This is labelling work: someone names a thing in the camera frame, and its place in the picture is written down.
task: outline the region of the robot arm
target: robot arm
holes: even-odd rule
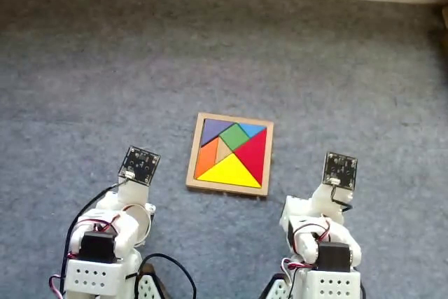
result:
[[[107,232],[115,235],[113,252],[116,258],[124,258],[137,242],[139,223],[124,211],[91,209],[78,220],[78,225],[70,240],[70,251],[76,256],[80,253],[81,242],[87,232]]]
[[[343,226],[355,187],[357,160],[327,153],[321,185],[309,199],[287,196],[280,218],[291,258],[285,274],[272,278],[260,299],[359,299],[361,276],[355,267],[361,248]]]
[[[131,146],[118,173],[119,183],[103,190],[79,213],[67,234],[61,275],[49,279],[59,299],[98,295],[134,299],[136,288],[145,296],[149,292],[158,294],[158,288],[148,288],[157,279],[148,281],[153,276],[139,273],[142,258],[135,247],[144,244],[151,228],[155,207],[146,201],[159,159],[154,153]],[[117,193],[111,191],[114,187],[119,188]],[[97,206],[86,211],[101,195],[104,197]],[[54,277],[61,279],[59,290],[53,285]]]
[[[350,250],[350,266],[361,262],[361,248],[350,232],[331,218],[311,216],[291,216],[289,218],[288,243],[291,252],[297,254],[307,264],[314,264],[319,255],[319,242],[347,244]]]

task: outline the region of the red triangle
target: red triangle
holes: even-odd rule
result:
[[[234,153],[261,185],[265,164],[266,129],[237,148]]]

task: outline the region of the blue triangle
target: blue triangle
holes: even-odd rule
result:
[[[243,124],[239,123],[239,126],[245,131],[245,133],[249,136],[249,138],[252,138],[256,134],[263,131],[266,127],[262,125],[252,125],[252,124]]]

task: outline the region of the green piece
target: green piece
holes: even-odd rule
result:
[[[234,124],[226,131],[221,132],[219,136],[232,151],[249,140],[245,131],[238,124]]]

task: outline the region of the floor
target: floor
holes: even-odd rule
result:
[[[431,6],[343,0],[0,0],[0,297],[50,298],[76,212],[129,145],[162,155],[143,254],[198,298],[257,298],[285,196],[359,160],[346,225],[368,298],[448,296],[448,67]],[[185,187],[199,111],[272,120],[269,197]],[[182,274],[155,264],[173,298]]]

